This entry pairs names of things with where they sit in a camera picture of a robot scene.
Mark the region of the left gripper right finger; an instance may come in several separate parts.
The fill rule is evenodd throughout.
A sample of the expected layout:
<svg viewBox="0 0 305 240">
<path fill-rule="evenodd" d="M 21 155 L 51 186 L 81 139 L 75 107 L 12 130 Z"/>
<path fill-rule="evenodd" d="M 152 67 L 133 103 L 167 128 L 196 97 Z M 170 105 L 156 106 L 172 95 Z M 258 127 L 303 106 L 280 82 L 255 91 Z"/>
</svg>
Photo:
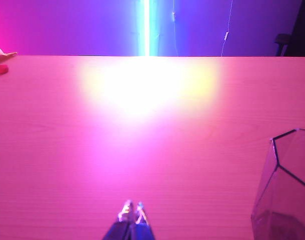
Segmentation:
<svg viewBox="0 0 305 240">
<path fill-rule="evenodd" d="M 144 204 L 139 202 L 136 207 L 135 222 L 129 227 L 131 240 L 155 240 Z"/>
</svg>

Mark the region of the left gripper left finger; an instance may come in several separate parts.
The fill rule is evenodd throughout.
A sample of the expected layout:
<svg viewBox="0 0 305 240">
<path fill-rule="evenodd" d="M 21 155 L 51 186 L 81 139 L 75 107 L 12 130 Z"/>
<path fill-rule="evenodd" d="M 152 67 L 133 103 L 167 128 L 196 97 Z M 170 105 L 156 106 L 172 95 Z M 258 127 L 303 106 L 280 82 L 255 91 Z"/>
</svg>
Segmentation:
<svg viewBox="0 0 305 240">
<path fill-rule="evenodd" d="M 117 214 L 116 221 L 111 225 L 103 240 L 130 240 L 130 227 L 134 223 L 134 203 L 127 200 L 121 211 Z"/>
</svg>

